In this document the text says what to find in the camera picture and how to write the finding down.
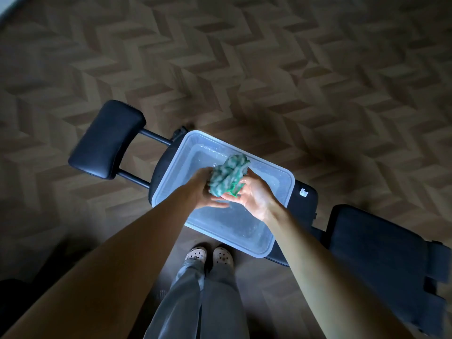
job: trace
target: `person's right hand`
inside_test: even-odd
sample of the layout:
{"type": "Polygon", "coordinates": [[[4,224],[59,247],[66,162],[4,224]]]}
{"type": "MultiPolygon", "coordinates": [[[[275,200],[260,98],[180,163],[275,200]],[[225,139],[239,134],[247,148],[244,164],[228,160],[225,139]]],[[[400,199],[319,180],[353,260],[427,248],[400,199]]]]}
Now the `person's right hand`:
{"type": "Polygon", "coordinates": [[[245,185],[239,191],[238,197],[225,193],[221,198],[213,197],[212,199],[220,200],[223,198],[230,202],[240,203],[253,216],[264,221],[269,206],[278,204],[278,200],[274,197],[267,182],[248,168],[248,174],[243,176],[240,183],[245,185]]]}

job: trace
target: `forearm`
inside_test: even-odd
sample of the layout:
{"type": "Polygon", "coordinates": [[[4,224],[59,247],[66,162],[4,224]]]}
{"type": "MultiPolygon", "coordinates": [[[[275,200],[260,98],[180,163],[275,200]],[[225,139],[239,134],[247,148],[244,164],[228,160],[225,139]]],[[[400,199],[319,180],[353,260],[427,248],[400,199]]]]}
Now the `forearm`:
{"type": "Polygon", "coordinates": [[[327,338],[412,338],[410,332],[281,205],[265,221],[327,338]]]}
{"type": "Polygon", "coordinates": [[[126,338],[195,205],[180,187],[79,262],[4,338],[126,338]]]}

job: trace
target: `green cloth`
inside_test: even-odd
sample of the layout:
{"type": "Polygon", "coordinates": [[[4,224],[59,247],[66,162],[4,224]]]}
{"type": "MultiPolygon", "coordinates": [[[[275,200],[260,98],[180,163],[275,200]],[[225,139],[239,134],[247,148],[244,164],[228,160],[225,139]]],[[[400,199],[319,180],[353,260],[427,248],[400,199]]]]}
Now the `green cloth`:
{"type": "Polygon", "coordinates": [[[224,193],[237,197],[237,193],[244,185],[239,181],[246,174],[250,163],[243,153],[230,155],[223,165],[213,168],[209,182],[210,193],[217,197],[224,193]]]}

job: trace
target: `person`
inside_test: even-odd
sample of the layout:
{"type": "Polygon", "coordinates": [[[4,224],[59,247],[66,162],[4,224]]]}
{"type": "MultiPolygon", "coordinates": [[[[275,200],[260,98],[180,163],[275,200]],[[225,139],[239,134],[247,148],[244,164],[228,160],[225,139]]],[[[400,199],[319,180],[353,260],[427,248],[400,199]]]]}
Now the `person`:
{"type": "MultiPolygon", "coordinates": [[[[210,195],[206,182],[211,171],[198,170],[167,199],[84,257],[4,338],[127,338],[190,213],[228,206],[220,200],[242,204],[273,232],[327,338],[412,338],[370,290],[297,225],[253,171],[243,177],[238,198],[210,195]]],[[[224,249],[214,255],[215,265],[205,277],[205,249],[188,254],[146,339],[249,337],[232,256],[224,249]]]]}

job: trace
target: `clear plastic tub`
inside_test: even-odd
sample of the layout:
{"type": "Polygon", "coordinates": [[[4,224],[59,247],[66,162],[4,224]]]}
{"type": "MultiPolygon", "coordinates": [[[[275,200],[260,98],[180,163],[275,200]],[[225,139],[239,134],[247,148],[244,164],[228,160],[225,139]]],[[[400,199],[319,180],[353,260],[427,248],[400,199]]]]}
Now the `clear plastic tub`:
{"type": "MultiPolygon", "coordinates": [[[[293,174],[278,165],[240,150],[199,130],[189,132],[152,198],[155,207],[176,188],[186,183],[199,168],[223,164],[230,154],[244,153],[250,168],[270,186],[276,198],[287,206],[295,185],[293,174]]],[[[193,211],[185,226],[228,244],[253,257],[267,256],[275,238],[268,227],[253,217],[242,205],[229,208],[204,207],[193,211]]]]}

